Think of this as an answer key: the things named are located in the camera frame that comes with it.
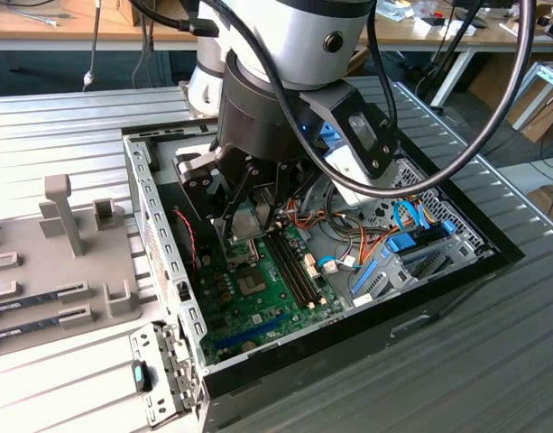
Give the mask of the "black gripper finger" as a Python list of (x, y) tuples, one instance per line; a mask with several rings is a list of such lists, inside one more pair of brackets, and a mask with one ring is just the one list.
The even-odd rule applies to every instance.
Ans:
[(321, 176), (321, 171), (304, 162), (280, 164), (275, 181), (257, 190), (257, 217), (262, 228), (269, 228), (291, 198), (305, 194)]
[(185, 196), (200, 220), (210, 222), (220, 239), (233, 234), (235, 213), (253, 188), (258, 160), (244, 158), (239, 180), (230, 185), (213, 152), (189, 153), (185, 157)]

